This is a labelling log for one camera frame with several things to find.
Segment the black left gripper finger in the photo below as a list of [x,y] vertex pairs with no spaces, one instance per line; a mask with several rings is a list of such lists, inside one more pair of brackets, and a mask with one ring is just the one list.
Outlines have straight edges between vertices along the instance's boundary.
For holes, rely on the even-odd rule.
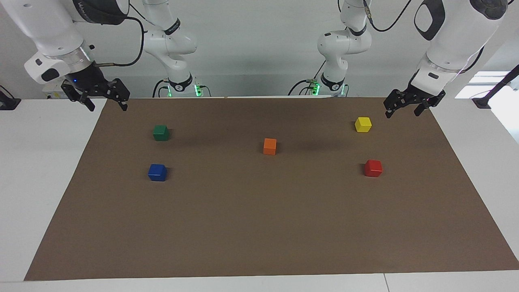
[[395,111],[408,105],[407,95],[408,93],[406,91],[399,91],[398,89],[393,89],[391,91],[383,102],[386,110],[386,118],[390,119]]
[[415,116],[420,116],[426,109],[430,107],[436,107],[440,102],[440,97],[432,97],[427,100],[423,100],[414,110]]

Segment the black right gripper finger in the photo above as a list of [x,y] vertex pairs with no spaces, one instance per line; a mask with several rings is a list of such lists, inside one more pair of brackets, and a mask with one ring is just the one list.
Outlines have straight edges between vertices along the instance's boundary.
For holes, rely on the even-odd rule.
[[60,87],[70,101],[81,103],[91,112],[95,110],[96,106],[89,98],[87,92],[82,92],[80,94],[68,81],[63,81]]
[[130,91],[121,79],[115,78],[113,81],[107,82],[106,98],[117,102],[124,112],[128,109],[129,97]]

